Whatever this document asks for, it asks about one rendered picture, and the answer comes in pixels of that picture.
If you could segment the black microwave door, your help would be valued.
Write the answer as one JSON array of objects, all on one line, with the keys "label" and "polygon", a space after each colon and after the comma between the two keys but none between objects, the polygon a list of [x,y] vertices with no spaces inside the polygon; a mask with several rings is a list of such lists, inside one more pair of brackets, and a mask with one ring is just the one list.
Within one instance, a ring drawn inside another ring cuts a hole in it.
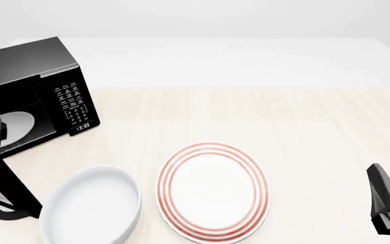
[{"label": "black microwave door", "polygon": [[0,220],[13,221],[27,217],[37,219],[42,204],[0,157],[0,193],[9,201],[0,201]]}]

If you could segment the white plate with red rings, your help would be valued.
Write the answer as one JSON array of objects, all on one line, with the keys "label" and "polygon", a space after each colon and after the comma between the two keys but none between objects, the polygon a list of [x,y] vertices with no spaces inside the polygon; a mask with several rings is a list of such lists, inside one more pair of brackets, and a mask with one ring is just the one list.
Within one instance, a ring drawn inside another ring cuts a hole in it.
[{"label": "white plate with red rings", "polygon": [[182,148],[158,172],[159,213],[176,233],[200,244],[235,244],[265,221],[271,189],[243,150],[218,142]]}]

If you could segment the grey microwave turntable plate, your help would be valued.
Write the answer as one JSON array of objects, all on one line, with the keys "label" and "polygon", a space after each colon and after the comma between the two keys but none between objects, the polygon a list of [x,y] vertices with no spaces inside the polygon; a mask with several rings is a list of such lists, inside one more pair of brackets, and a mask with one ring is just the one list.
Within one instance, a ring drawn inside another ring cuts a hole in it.
[{"label": "grey microwave turntable plate", "polygon": [[14,144],[24,138],[33,129],[35,118],[28,112],[13,111],[0,115],[7,126],[7,137],[1,141],[0,148]]}]

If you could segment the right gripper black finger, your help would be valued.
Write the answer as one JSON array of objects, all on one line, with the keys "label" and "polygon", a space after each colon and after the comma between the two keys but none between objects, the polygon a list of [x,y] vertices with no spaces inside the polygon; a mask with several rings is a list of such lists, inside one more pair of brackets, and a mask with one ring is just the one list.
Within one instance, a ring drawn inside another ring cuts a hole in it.
[{"label": "right gripper black finger", "polygon": [[378,163],[367,170],[372,197],[371,217],[390,213],[390,177]]}]

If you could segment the black microwave oven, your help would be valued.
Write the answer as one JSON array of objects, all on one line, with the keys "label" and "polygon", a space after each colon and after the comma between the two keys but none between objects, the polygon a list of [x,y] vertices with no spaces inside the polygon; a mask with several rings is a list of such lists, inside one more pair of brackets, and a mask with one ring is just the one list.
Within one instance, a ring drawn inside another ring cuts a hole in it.
[{"label": "black microwave oven", "polygon": [[29,113],[35,123],[0,148],[2,157],[100,124],[81,67],[57,37],[0,49],[0,115],[11,112]]}]

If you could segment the white oval bowl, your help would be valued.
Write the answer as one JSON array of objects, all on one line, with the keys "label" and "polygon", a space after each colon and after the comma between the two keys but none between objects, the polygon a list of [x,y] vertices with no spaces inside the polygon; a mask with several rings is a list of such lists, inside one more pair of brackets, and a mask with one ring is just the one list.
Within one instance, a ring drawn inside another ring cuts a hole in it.
[{"label": "white oval bowl", "polygon": [[43,244],[123,244],[141,210],[141,190],[127,170],[92,167],[50,195],[39,216],[39,231]]}]

